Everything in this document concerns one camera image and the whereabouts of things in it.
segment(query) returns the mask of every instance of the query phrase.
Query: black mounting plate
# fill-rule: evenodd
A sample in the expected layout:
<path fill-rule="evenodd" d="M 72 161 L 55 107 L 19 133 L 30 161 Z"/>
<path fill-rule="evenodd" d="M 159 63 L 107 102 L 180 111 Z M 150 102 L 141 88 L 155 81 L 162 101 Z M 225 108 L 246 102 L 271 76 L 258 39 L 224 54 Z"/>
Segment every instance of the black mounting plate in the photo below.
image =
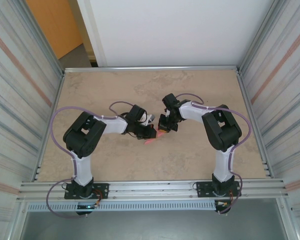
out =
<path fill-rule="evenodd" d="M 109 183 L 93 183 L 92 184 L 93 189 L 98 189 L 102 193 L 102 199 L 108 198 L 109 193 Z M 82 198 L 78 195 L 74 194 L 74 186 L 72 183 L 67 183 L 65 187 L 65 193 L 64 193 L 64 199 L 99 199 L 99 197 L 92 193 L 87 198 Z"/>
<path fill-rule="evenodd" d="M 218 195 L 215 193 L 214 188 L 212 186 L 212 181 L 197 181 L 196 185 L 196 192 L 198 198 L 212 198 L 212 197 L 225 197 L 229 198 L 229 191 L 232 190 L 233 197 L 236 197 L 239 193 L 240 185 L 238 181 L 234 181 L 229 191 L 227 191 L 223 195 Z"/>

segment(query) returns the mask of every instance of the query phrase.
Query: white wall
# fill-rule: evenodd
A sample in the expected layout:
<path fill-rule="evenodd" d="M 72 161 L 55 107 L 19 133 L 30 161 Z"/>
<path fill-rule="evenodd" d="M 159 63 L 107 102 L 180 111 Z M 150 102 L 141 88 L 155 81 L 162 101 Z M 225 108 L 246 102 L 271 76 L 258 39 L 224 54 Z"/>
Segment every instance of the white wall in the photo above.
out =
<path fill-rule="evenodd" d="M 237 65 L 273 0 L 78 0 L 98 64 Z"/>

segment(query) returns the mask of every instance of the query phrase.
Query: wooden door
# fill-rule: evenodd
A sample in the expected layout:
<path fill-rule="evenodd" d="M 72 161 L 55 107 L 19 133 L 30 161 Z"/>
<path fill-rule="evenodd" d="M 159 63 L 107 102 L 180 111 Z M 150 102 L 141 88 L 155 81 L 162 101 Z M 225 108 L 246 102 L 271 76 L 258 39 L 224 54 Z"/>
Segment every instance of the wooden door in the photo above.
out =
<path fill-rule="evenodd" d="M 83 43 L 68 0 L 26 0 L 57 58 Z"/>

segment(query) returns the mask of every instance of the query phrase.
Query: beige stone surface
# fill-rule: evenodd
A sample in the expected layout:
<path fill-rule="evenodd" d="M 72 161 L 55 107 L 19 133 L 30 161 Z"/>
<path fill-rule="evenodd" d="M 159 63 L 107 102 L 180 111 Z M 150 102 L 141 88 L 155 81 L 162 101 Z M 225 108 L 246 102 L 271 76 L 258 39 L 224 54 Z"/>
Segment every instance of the beige stone surface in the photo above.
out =
<path fill-rule="evenodd" d="M 67 73 L 57 108 L 78 106 L 99 115 L 113 116 L 108 106 L 114 101 L 128 101 L 154 114 L 157 125 L 165 108 L 162 98 L 169 93 L 197 94 L 207 106 L 226 104 L 248 116 L 232 70 Z M 129 111 L 130 106 L 120 103 L 114 109 L 123 113 Z M 61 145 L 65 146 L 63 135 L 79 115 L 78 110 L 65 110 L 57 115 L 53 131 Z M 246 123 L 240 117 L 235 118 L 245 136 L 248 132 Z M 178 132 L 164 134 L 150 144 L 145 145 L 144 142 L 128 134 L 103 135 L 91 157 L 94 179 L 159 181 L 211 178 L 215 168 L 215 150 L 209 144 L 202 124 L 186 120 L 179 124 Z M 233 167 L 243 178 L 265 177 L 253 135 L 235 151 Z M 58 181 L 72 174 L 70 157 L 49 138 L 38 180 Z"/>

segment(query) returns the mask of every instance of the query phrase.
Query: robotic arm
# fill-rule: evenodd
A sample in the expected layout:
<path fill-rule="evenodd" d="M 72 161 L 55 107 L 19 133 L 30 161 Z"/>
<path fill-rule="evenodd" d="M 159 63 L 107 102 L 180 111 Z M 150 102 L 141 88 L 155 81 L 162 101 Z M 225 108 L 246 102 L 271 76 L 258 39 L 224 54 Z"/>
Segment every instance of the robotic arm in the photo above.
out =
<path fill-rule="evenodd" d="M 135 134 L 136 138 L 152 139 L 157 135 L 151 124 L 155 116 L 134 105 L 127 113 L 117 117 L 96 117 L 87 112 L 81 113 L 65 132 L 63 141 L 74 155 L 74 167 L 77 176 L 72 181 L 72 195 L 89 198 L 93 190 L 91 173 L 91 154 L 104 134 Z"/>
<path fill-rule="evenodd" d="M 231 148 L 239 142 L 242 131 L 233 115 L 224 110 L 215 110 L 214 107 L 197 108 L 195 102 L 179 101 L 172 94 L 162 99 L 166 114 L 161 114 L 158 130 L 161 132 L 178 131 L 178 123 L 192 119 L 202 123 L 205 127 L 208 140 L 215 153 L 215 169 L 212 174 L 214 194 L 224 196 L 235 183 L 235 176 L 229 171 L 228 163 Z M 226 105 L 217 108 L 228 109 Z M 234 153 L 231 155 L 231 170 Z"/>

